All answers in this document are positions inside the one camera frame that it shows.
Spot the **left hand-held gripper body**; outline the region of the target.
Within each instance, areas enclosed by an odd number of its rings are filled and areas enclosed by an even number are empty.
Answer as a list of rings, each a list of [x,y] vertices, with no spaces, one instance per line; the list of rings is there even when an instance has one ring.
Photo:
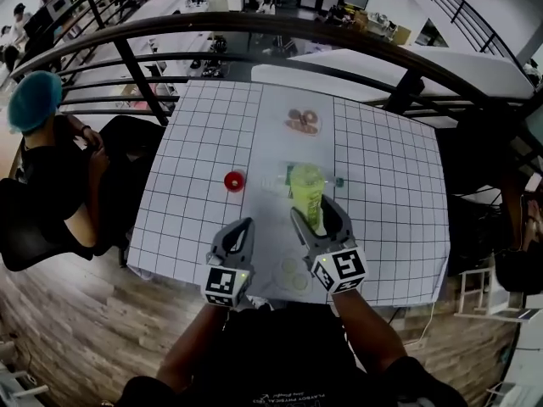
[[[253,251],[206,255],[204,298],[209,304],[236,308],[244,298],[255,274]]]

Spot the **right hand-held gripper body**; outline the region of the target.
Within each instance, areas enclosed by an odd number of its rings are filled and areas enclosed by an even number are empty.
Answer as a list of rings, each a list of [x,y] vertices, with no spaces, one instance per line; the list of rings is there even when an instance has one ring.
[[[310,273],[330,295],[358,288],[369,273],[363,247],[352,238],[343,243],[325,239],[309,250],[305,260]]]

